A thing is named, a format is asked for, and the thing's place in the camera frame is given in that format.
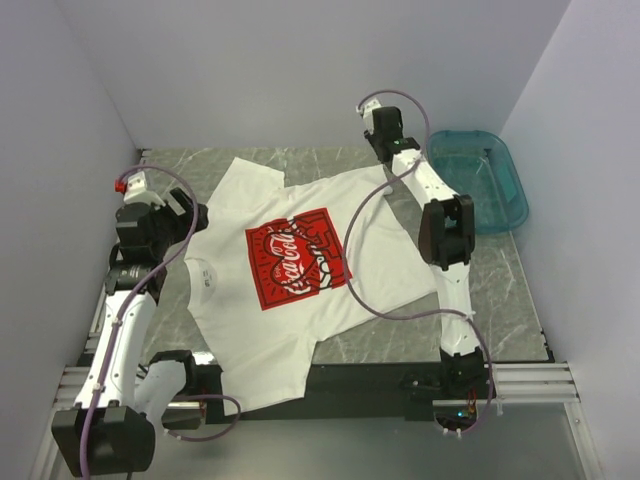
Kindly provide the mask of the teal plastic bin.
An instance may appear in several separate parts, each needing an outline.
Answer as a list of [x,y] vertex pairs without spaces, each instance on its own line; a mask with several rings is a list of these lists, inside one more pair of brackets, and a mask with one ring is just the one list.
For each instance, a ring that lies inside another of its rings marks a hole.
[[479,130],[439,131],[429,139],[428,158],[450,187],[472,198],[478,235],[510,232],[528,219],[518,172],[498,136]]

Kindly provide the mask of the white t-shirt red print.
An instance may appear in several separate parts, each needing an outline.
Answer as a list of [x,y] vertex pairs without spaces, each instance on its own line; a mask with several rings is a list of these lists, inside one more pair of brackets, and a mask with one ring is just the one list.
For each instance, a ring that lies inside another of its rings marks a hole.
[[386,179],[374,165],[289,187],[280,171],[232,161],[185,255],[226,413],[303,397],[317,343],[435,292]]

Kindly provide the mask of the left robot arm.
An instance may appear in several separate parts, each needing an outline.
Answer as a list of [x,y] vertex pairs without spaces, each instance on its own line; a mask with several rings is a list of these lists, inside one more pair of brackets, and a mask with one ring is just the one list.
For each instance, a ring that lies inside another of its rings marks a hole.
[[199,392],[188,350],[159,352],[144,377],[137,373],[167,274],[166,253],[206,228],[207,213],[181,188],[165,198],[127,197],[116,213],[118,242],[105,279],[103,324],[93,361],[72,406],[57,411],[51,424],[76,478],[147,470],[167,407]]

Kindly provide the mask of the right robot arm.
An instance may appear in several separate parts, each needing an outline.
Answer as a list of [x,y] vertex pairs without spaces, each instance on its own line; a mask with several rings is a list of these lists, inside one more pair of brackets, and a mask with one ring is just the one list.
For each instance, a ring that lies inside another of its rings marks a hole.
[[441,318],[439,387],[447,397],[460,399],[485,376],[469,287],[476,240],[473,200],[450,187],[415,139],[404,135],[399,108],[383,106],[374,98],[358,112],[378,160],[402,180],[422,208],[418,250],[433,274]]

